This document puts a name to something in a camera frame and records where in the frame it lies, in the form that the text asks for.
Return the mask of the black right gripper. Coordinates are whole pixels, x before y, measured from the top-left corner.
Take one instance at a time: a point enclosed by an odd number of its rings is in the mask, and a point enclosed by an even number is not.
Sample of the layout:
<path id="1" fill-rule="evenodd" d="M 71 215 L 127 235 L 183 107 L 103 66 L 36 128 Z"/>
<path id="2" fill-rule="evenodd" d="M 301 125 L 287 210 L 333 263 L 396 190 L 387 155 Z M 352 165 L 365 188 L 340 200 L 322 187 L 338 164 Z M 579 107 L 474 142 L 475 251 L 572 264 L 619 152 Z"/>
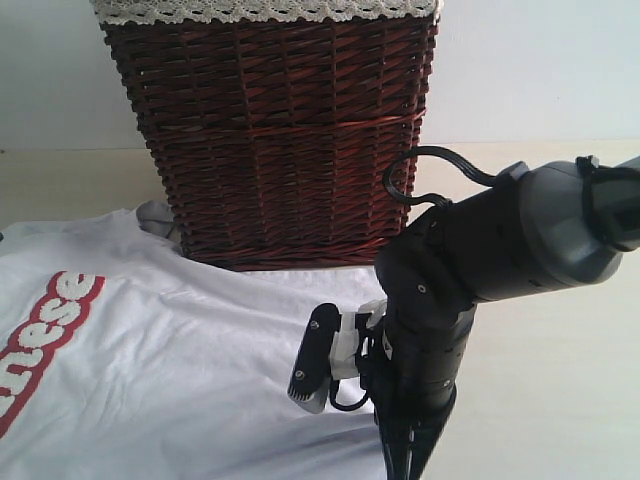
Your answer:
<path id="1" fill-rule="evenodd" d="M 458 326 L 412 332 L 385 319 L 372 336 L 366 390 L 386 475 L 419 479 L 456 401 Z"/>

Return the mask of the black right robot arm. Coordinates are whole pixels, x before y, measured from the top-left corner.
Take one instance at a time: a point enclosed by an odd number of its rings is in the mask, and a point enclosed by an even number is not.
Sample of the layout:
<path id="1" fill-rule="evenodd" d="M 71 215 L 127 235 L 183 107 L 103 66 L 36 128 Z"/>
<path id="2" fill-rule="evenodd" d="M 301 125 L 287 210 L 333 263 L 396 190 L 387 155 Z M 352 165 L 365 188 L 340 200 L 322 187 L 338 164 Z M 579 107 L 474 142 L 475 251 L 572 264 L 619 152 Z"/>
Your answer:
<path id="1" fill-rule="evenodd" d="M 479 194 L 432 205 L 384 247 L 375 273 L 386 310 L 366 389 L 387 476 L 424 472 L 478 305 L 602 283 L 638 246 L 638 160 L 580 157 L 505 169 Z"/>

